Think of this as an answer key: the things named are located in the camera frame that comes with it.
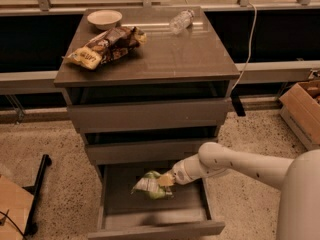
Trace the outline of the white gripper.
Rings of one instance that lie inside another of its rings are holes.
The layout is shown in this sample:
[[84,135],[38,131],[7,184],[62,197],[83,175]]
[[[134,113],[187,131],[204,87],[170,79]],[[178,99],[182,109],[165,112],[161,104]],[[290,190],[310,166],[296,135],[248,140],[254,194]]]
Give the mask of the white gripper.
[[160,186],[170,187],[175,182],[179,185],[186,185],[199,179],[199,160],[196,157],[189,157],[177,162],[172,167],[172,174],[169,172],[161,174],[157,183]]

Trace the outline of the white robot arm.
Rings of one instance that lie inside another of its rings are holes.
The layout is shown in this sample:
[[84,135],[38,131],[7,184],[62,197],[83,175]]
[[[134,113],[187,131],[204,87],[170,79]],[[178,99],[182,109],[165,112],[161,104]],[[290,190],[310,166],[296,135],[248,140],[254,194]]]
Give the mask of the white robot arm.
[[281,191],[276,240],[320,240],[320,150],[294,159],[231,150],[215,142],[174,164],[158,184],[185,185],[232,169]]

